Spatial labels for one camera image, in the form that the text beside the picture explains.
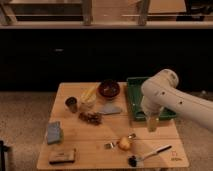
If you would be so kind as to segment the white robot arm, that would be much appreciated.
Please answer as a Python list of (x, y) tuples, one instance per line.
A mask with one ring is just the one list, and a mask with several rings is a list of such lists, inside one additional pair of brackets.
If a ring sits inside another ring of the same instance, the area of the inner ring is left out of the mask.
[(178, 75), (170, 69), (163, 69), (142, 83), (141, 108), (148, 131), (156, 131), (159, 115), (167, 108), (213, 132), (213, 102), (178, 90), (178, 83)]

